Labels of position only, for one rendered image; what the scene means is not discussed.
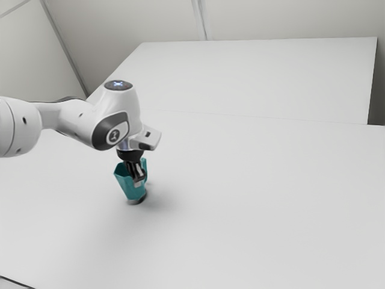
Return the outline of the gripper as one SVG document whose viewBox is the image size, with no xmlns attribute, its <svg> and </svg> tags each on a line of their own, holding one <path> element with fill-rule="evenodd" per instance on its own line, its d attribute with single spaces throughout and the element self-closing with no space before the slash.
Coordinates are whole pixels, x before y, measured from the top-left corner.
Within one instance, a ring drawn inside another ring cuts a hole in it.
<svg viewBox="0 0 385 289">
<path fill-rule="evenodd" d="M 132 178 L 132 182 L 135 188 L 140 187 L 144 184 L 146 180 L 146 170 L 143 168 L 140 161 L 143 156 L 144 151 L 142 150 L 130 150 L 130 151 L 121 151 L 116 150 L 117 156 L 125 161 L 125 166 L 129 173 L 129 176 Z"/>
</svg>

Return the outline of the teal faceted mug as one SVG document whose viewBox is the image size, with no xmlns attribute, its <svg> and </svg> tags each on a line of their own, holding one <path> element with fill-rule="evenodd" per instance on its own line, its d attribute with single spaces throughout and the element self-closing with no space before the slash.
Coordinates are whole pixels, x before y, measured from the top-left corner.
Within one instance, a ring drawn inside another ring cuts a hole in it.
<svg viewBox="0 0 385 289">
<path fill-rule="evenodd" d="M 147 160 L 141 158 L 140 164 L 144 170 L 144 179 L 134 182 L 124 162 L 118 163 L 115 167 L 114 176 L 131 205 L 140 204 L 146 198 L 145 183 L 147 182 Z"/>
</svg>

